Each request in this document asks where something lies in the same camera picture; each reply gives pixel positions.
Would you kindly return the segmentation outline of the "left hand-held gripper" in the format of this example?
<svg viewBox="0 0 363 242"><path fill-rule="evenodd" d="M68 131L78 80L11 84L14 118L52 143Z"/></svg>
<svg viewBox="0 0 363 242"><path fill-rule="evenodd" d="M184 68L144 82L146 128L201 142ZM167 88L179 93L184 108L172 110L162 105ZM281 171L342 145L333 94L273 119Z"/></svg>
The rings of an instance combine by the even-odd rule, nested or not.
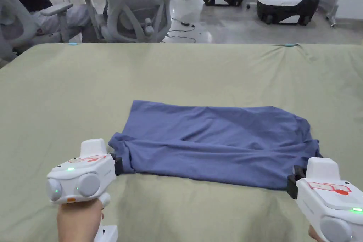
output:
<svg viewBox="0 0 363 242"><path fill-rule="evenodd" d="M46 191L58 206L98 199L103 209L110 202L108 186L122 172L122 160L114 159L103 139L81 143L80 155L54 167L47 175ZM101 220L94 242L116 242L118 227Z"/></svg>

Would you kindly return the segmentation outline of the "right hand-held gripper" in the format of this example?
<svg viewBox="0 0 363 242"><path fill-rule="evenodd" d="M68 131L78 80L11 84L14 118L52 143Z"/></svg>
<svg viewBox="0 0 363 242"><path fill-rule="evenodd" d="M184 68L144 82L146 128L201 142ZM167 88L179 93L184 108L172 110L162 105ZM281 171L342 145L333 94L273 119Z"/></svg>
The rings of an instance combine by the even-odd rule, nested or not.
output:
<svg viewBox="0 0 363 242"><path fill-rule="evenodd" d="M294 166L287 178L287 193L323 241L363 240L363 193L341 180L332 159L312 157L305 168Z"/></svg>

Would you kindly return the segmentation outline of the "person's right hand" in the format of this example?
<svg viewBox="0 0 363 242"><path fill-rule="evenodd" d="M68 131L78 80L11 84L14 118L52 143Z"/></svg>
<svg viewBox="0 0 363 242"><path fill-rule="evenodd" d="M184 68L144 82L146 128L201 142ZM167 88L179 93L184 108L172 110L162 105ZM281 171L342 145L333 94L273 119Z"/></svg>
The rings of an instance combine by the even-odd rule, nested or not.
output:
<svg viewBox="0 0 363 242"><path fill-rule="evenodd" d="M314 239L317 242L324 242L324 240L320 238L320 236L318 235L318 233L316 232L316 230L313 228L312 225L309 226L308 235L310 238Z"/></svg>

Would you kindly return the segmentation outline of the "person's left hand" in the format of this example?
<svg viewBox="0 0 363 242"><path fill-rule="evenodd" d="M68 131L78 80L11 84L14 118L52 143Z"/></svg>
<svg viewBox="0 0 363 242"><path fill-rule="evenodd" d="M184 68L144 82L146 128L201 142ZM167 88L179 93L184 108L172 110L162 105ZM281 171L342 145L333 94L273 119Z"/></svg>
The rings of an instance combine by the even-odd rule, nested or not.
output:
<svg viewBox="0 0 363 242"><path fill-rule="evenodd" d="M93 242L103 219L102 209L103 204L98 199L59 205L59 242Z"/></svg>

